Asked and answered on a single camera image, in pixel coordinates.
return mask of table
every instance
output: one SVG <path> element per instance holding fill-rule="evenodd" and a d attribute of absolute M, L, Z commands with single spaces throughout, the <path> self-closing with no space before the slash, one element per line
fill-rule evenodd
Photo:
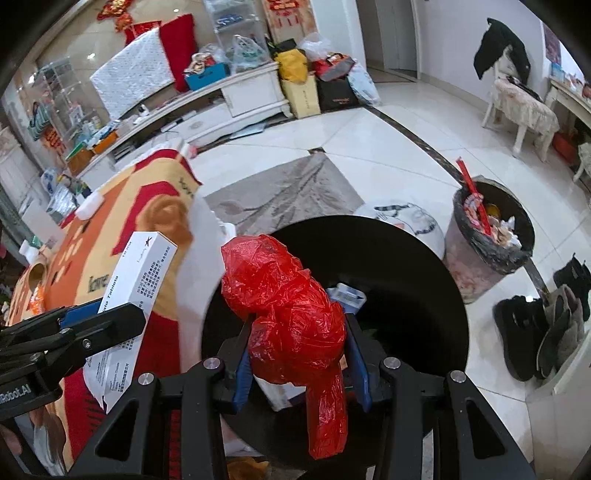
<path fill-rule="evenodd" d="M 545 104 L 554 109 L 556 102 L 565 106 L 574 117 L 579 118 L 585 125 L 591 128 L 591 105 L 589 105 L 581 96 L 572 92 L 566 85 L 550 79 L 550 91 L 546 96 Z M 578 172 L 574 175 L 573 181 L 577 181 L 583 173 L 584 165 L 581 162 Z"/>
<path fill-rule="evenodd" d="M 158 150 L 101 188 L 105 202 L 90 220 L 71 215 L 64 221 L 66 238 L 50 259 L 45 280 L 47 310 L 101 298 L 133 231 L 160 231 L 177 244 L 148 321 L 134 378 L 145 371 L 159 377 L 180 373 L 176 275 L 191 245 L 187 212 L 199 185 L 177 150 Z M 29 271 L 15 287 L 10 325 L 32 316 Z M 65 428 L 64 462 L 69 468 L 105 414 L 86 388 L 82 370 L 61 385 L 63 396 L 47 409 Z"/>
<path fill-rule="evenodd" d="M 304 220 L 272 235 L 323 287 L 341 281 L 367 294 L 357 318 L 362 329 L 377 329 L 376 338 L 387 354 L 434 375 L 466 368 L 469 336 L 462 297 L 446 267 L 420 240 L 387 223 L 349 215 Z M 203 357 L 216 355 L 222 342 L 241 328 L 218 289 L 203 325 Z M 425 433 L 433 426 L 432 414 L 426 404 Z M 310 470 L 337 462 L 354 471 L 375 465 L 384 411 L 364 414 L 360 405 L 350 402 L 348 415 L 344 452 L 323 460 L 308 454 L 305 405 L 273 412 L 255 382 L 242 411 L 224 419 L 258 452 L 293 468 Z"/>

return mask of tablecloth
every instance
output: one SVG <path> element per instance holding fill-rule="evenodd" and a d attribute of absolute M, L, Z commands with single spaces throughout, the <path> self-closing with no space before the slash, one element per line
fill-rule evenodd
<path fill-rule="evenodd" d="M 159 377 L 180 373 L 176 275 L 192 241 L 187 212 L 199 185 L 177 150 L 156 151 L 99 189 L 105 202 L 90 220 L 71 215 L 64 221 L 66 238 L 50 260 L 45 280 L 46 310 L 101 298 L 134 231 L 160 231 L 177 244 L 148 321 L 134 377 L 145 371 Z M 32 316 L 28 311 L 28 272 L 17 282 L 10 325 Z M 86 388 L 81 369 L 61 385 L 63 396 L 47 409 L 62 420 L 66 430 L 64 462 L 69 468 L 105 414 Z"/>

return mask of red plastic bag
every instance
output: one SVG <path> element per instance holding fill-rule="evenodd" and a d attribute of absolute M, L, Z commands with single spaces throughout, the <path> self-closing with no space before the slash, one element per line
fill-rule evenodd
<path fill-rule="evenodd" d="M 340 453 L 347 407 L 339 359 L 345 315 L 338 303 L 273 237 L 239 236 L 222 247 L 222 294 L 241 318 L 256 313 L 248 343 L 253 373 L 274 384 L 306 386 L 309 452 Z"/>

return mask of doorway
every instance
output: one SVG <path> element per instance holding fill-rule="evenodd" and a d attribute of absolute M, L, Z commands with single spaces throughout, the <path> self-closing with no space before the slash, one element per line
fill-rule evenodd
<path fill-rule="evenodd" d="M 368 72 L 374 82 L 417 78 L 413 0 L 357 0 Z"/>

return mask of black trash bag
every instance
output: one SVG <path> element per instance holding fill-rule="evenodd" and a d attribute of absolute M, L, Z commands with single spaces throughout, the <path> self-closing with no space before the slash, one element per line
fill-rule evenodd
<path fill-rule="evenodd" d="M 497 182 L 489 179 L 475 180 L 478 192 L 484 195 L 485 203 L 494 203 L 501 211 L 501 219 L 515 217 L 514 233 L 522 248 L 504 248 L 494 243 L 491 237 L 476 230 L 464 212 L 464 201 L 470 190 L 464 186 L 453 196 L 453 216 L 464 238 L 470 243 L 482 261 L 501 275 L 513 273 L 531 258 L 534 252 L 535 233 L 530 217 L 520 202 Z"/>

